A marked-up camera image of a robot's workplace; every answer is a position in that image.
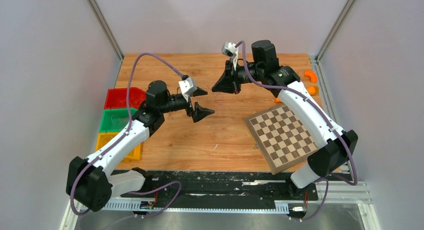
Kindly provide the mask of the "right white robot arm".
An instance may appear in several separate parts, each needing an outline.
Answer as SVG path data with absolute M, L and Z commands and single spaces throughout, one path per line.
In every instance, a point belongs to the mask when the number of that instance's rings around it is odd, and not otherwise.
M 311 134 L 317 151 L 307 163 L 290 176 L 286 194 L 298 199 L 306 186 L 327 177 L 342 164 L 349 162 L 353 180 L 358 183 L 353 152 L 358 141 L 354 130 L 345 131 L 331 119 L 308 93 L 299 75 L 289 66 L 280 65 L 275 45 L 270 40 L 252 43 L 253 61 L 246 58 L 246 43 L 225 42 L 221 52 L 229 57 L 224 73 L 212 87 L 213 92 L 238 94 L 241 85 L 253 83 L 270 91 L 291 110 Z

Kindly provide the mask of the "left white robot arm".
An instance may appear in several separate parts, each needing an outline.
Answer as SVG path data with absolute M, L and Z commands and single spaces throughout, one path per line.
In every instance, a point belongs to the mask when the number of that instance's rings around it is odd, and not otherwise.
M 192 97 L 207 95 L 207 91 L 197 87 L 192 78 L 179 81 L 178 84 L 181 92 L 170 94 L 165 82 L 151 82 L 145 100 L 115 137 L 86 158 L 76 156 L 71 160 L 65 191 L 70 196 L 71 207 L 76 215 L 82 216 L 84 213 L 76 209 L 75 201 L 88 211 L 97 212 L 110 198 L 129 192 L 135 192 L 140 197 L 152 193 L 153 184 L 146 179 L 140 168 L 117 175 L 112 172 L 128 153 L 160 128 L 165 121 L 165 113 L 185 110 L 195 123 L 214 114 L 214 110 L 191 101 Z

